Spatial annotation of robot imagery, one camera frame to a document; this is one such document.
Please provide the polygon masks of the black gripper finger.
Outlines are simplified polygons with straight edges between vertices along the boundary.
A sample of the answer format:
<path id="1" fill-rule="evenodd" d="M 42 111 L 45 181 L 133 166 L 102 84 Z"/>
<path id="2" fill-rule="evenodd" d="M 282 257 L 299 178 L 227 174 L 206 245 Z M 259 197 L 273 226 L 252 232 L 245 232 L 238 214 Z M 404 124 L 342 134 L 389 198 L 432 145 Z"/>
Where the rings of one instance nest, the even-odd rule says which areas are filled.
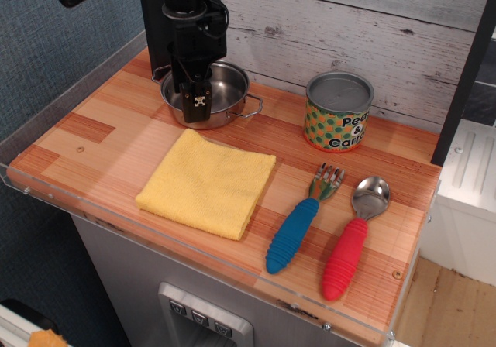
<path id="1" fill-rule="evenodd" d="M 181 62 L 174 55 L 171 56 L 171 72 L 173 75 L 174 91 L 183 99 L 186 94 L 186 73 Z"/>
<path id="2" fill-rule="evenodd" d="M 182 112 L 186 123 L 210 119 L 212 110 L 212 85 L 209 81 L 180 84 Z"/>

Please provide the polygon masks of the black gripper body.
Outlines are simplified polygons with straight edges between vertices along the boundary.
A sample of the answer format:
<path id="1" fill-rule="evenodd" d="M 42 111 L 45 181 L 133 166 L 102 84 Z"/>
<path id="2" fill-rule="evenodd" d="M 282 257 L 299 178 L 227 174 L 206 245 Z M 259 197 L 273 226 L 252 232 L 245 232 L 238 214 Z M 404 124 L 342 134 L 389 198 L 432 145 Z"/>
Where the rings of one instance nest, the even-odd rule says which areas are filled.
<path id="1" fill-rule="evenodd" d="M 186 73 L 186 82 L 203 81 L 210 65 L 226 55 L 229 10 L 220 0 L 206 0 L 205 13 L 172 24 L 170 58 L 174 55 Z"/>

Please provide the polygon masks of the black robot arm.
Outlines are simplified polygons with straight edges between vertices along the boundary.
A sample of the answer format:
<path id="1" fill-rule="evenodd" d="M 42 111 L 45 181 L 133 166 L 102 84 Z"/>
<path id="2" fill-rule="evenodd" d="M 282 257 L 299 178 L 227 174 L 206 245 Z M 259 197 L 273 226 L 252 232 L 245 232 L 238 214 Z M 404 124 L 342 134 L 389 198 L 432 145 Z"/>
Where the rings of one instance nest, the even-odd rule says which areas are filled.
<path id="1" fill-rule="evenodd" d="M 227 54 L 229 10 L 220 0 L 164 0 L 162 13 L 170 22 L 167 52 L 184 120 L 207 121 L 212 111 L 211 65 Z"/>

